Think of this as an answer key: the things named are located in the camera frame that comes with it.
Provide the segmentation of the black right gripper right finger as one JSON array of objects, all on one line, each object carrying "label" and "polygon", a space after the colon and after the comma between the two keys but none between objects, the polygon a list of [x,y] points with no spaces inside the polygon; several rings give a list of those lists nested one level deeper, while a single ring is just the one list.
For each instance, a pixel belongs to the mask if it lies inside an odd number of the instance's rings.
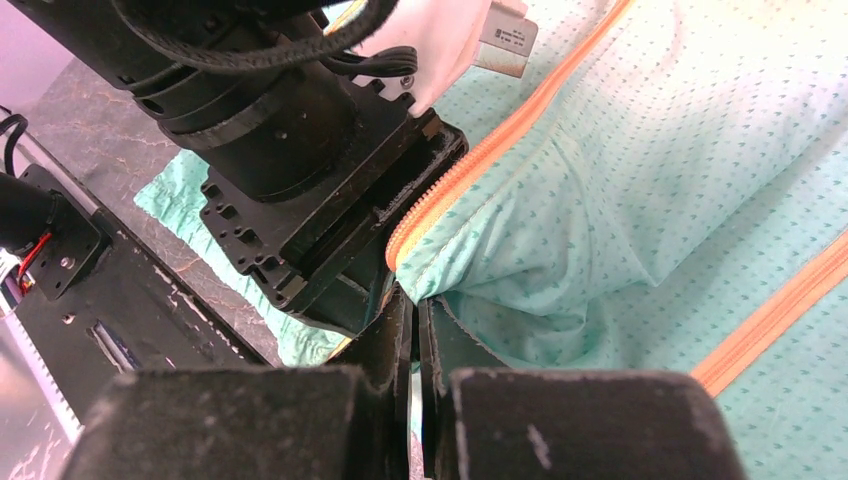
[{"label": "black right gripper right finger", "polygon": [[418,306],[431,479],[742,479],[717,404],[656,370],[510,368],[447,303]]}]

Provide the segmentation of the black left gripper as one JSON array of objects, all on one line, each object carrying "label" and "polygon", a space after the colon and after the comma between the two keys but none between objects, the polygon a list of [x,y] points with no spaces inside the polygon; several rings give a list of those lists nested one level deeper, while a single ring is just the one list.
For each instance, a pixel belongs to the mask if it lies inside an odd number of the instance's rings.
[{"label": "black left gripper", "polygon": [[274,308],[355,335],[369,320],[369,292],[390,231],[468,142],[434,110],[410,116],[410,95],[382,98],[379,81],[340,86],[353,103],[351,128],[341,154],[308,189],[257,202],[210,171],[200,216],[231,265]]}]

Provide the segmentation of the orange and teal gradient jacket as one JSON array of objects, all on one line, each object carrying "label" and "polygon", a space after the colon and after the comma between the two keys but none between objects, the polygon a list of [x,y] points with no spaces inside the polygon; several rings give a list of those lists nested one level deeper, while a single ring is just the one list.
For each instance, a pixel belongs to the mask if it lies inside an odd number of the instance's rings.
[{"label": "orange and teal gradient jacket", "polygon": [[752,479],[847,475],[847,5],[532,1],[519,80],[386,248],[517,367],[668,369]]}]

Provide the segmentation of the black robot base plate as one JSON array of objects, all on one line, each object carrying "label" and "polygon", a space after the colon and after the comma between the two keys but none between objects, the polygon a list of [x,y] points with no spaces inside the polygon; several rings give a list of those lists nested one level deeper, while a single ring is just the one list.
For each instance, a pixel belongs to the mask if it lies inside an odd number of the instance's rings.
[{"label": "black robot base plate", "polygon": [[29,269],[36,285],[15,314],[77,419],[126,371],[265,364],[112,213],[86,212],[40,166],[22,177],[69,204],[65,226]]}]

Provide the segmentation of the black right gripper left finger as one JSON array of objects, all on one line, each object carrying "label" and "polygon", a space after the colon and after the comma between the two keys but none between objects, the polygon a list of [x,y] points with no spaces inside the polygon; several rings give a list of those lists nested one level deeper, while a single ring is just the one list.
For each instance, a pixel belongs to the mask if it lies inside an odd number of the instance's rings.
[{"label": "black right gripper left finger", "polygon": [[89,411],[66,479],[405,479],[414,305],[398,288],[311,368],[118,376]]}]

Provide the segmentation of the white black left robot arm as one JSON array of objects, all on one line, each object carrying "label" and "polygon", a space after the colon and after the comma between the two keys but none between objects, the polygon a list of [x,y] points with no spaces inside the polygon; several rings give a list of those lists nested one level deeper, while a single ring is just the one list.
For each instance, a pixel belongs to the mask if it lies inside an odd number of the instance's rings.
[{"label": "white black left robot arm", "polygon": [[15,8],[207,165],[201,219],[271,305],[346,335],[375,314],[390,230],[468,150],[391,77],[408,44],[355,43],[396,11],[370,1],[325,33],[319,1],[18,1]]}]

